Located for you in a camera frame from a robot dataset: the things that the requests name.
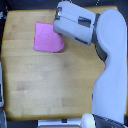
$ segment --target wooden board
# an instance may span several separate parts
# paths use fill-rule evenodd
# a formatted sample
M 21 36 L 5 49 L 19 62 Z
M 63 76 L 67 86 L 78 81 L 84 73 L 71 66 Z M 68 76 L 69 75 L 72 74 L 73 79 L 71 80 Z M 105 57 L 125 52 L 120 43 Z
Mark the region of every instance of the wooden board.
M 87 9 L 101 13 L 106 8 Z M 59 53 L 33 50 L 36 21 L 52 23 L 54 15 L 55 10 L 8 13 L 1 62 L 9 120 L 78 118 L 91 112 L 93 85 L 104 70 L 94 45 L 63 37 Z

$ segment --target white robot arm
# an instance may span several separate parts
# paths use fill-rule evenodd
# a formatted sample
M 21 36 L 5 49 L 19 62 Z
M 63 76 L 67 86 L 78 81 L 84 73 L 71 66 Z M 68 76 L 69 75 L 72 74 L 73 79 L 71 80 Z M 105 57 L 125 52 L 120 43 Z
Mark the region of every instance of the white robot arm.
M 78 42 L 95 43 L 105 69 L 96 80 L 92 113 L 82 117 L 82 128 L 123 128 L 127 100 L 127 26 L 116 9 L 95 18 L 91 11 L 68 1 L 58 4 L 54 31 Z

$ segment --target wood grain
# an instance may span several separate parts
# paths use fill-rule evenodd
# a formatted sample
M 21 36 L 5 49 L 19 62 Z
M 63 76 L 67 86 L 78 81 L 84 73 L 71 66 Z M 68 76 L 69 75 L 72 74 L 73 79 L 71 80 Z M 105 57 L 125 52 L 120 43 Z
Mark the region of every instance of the wood grain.
M 109 7 L 87 8 L 101 13 Z M 9 120 L 75 118 L 91 112 L 93 85 L 104 70 L 95 47 L 65 36 L 59 53 L 33 50 L 35 23 L 52 23 L 55 10 L 10 11 L 1 62 Z

